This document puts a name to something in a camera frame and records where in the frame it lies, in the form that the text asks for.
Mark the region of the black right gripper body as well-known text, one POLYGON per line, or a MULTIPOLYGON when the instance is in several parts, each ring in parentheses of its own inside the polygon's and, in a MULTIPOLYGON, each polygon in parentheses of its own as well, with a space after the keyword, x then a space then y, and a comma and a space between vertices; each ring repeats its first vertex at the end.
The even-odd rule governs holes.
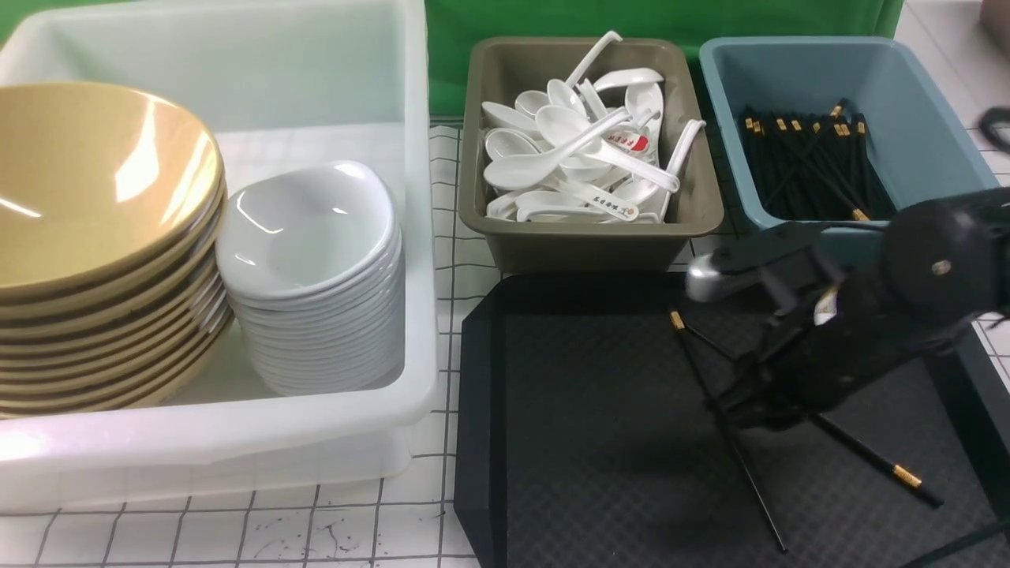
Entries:
POLYGON ((844 270, 820 251, 830 222, 786 222, 697 256, 686 295, 722 301, 754 286, 772 299, 758 345, 712 406, 740 429, 788 429, 924 353, 941 351, 980 312, 978 275, 957 275, 953 241, 905 252, 916 230, 881 229, 880 255, 844 270))

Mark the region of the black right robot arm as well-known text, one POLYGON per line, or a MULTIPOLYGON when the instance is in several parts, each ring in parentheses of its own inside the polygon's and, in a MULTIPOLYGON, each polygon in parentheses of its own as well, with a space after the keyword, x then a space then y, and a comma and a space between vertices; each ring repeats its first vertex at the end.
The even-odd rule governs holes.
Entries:
POLYGON ((844 268, 820 248, 848 222, 783 222, 698 256, 686 295, 722 301, 761 286, 775 303, 758 345, 717 397, 740 429, 793 428, 925 353, 946 351, 982 314, 1008 319, 1008 190, 899 210, 876 255, 844 268))

